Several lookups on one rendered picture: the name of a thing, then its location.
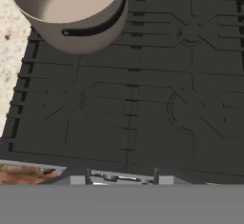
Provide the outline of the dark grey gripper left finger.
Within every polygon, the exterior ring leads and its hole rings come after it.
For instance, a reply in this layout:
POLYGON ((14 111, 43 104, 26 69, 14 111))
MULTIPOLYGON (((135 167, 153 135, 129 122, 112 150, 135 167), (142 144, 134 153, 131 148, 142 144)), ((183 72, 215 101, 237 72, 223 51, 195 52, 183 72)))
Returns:
POLYGON ((42 185, 89 185, 91 170, 89 168, 67 168, 60 175, 42 182, 42 185))

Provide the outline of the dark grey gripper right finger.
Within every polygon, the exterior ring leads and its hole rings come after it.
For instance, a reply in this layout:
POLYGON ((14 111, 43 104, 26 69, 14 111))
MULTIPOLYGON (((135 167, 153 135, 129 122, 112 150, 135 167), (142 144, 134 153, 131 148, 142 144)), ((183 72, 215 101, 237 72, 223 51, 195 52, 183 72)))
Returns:
POLYGON ((205 184, 204 181, 188 176, 176 168, 155 168, 153 183, 156 185, 205 184))

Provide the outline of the black stove hob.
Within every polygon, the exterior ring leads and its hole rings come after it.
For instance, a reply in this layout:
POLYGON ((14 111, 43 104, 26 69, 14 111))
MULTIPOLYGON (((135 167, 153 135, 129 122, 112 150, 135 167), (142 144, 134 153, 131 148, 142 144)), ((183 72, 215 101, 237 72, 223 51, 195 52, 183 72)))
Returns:
POLYGON ((118 39, 87 55, 33 32, 0 159, 243 184, 244 0, 129 0, 118 39))

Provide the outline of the grey metal pot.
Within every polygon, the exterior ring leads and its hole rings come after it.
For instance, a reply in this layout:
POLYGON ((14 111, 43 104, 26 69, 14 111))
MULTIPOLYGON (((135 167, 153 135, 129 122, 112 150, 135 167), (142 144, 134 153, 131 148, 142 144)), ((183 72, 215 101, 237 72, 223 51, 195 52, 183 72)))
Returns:
POLYGON ((126 24, 129 0, 12 0, 41 37, 68 53, 112 43, 126 24))

